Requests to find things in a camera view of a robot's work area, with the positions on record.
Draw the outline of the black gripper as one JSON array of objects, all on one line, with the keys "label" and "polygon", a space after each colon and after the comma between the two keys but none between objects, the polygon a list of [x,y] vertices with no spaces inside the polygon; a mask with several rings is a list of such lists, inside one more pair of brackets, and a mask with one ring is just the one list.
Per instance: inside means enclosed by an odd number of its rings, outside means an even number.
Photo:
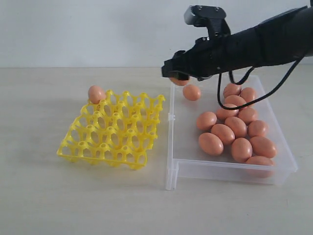
[{"label": "black gripper", "polygon": [[254,31],[242,31],[214,40],[197,42],[187,52],[178,50],[164,61],[161,75],[188,80],[243,69],[259,63],[259,37]]}]

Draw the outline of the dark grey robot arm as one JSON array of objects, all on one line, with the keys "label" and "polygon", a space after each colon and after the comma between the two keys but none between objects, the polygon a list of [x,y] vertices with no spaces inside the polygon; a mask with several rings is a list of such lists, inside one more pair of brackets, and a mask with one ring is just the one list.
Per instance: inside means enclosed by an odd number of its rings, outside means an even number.
[{"label": "dark grey robot arm", "polygon": [[225,18],[226,12],[220,7],[189,6],[185,23],[207,28],[208,36],[166,60],[162,76],[202,81],[219,73],[283,65],[313,54],[312,7],[294,8],[235,34]]}]

